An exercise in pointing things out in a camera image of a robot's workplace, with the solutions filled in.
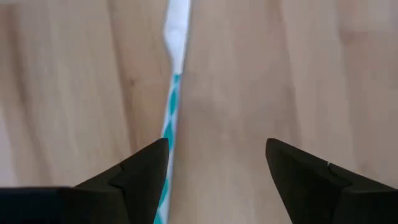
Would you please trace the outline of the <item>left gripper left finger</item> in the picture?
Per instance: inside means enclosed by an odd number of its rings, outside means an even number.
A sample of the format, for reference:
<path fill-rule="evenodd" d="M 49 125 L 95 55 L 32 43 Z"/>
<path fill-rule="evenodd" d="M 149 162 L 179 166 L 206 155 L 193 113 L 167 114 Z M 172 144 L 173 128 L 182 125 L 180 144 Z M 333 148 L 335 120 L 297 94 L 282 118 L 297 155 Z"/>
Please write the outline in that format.
<path fill-rule="evenodd" d="M 153 224 L 168 161 L 160 138 L 73 187 L 0 187 L 0 224 Z"/>

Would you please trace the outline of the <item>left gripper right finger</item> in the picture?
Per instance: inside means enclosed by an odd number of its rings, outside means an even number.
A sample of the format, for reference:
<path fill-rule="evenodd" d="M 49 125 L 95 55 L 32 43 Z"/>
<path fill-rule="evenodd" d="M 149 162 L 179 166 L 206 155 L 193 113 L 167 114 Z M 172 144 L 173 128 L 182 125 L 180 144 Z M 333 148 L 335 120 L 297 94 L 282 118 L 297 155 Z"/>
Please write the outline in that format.
<path fill-rule="evenodd" d="M 398 224 L 398 189 L 275 138 L 266 159 L 292 224 Z"/>

